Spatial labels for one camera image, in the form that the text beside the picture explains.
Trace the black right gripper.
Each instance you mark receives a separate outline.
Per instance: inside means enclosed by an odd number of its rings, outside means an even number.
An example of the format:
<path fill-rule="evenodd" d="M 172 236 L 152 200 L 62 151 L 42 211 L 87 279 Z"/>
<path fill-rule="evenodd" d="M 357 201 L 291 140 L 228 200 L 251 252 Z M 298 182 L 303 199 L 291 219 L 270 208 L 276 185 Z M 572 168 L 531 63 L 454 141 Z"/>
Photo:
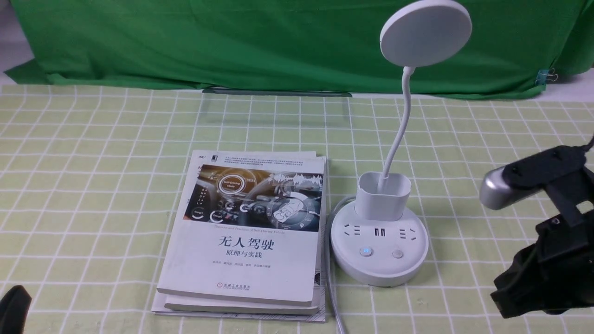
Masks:
<path fill-rule="evenodd" d="M 537 240 L 513 257 L 491 298 L 501 317 L 533 311 L 560 315 L 593 306 L 593 173 L 586 167 L 543 189 L 558 214 L 536 226 Z"/>

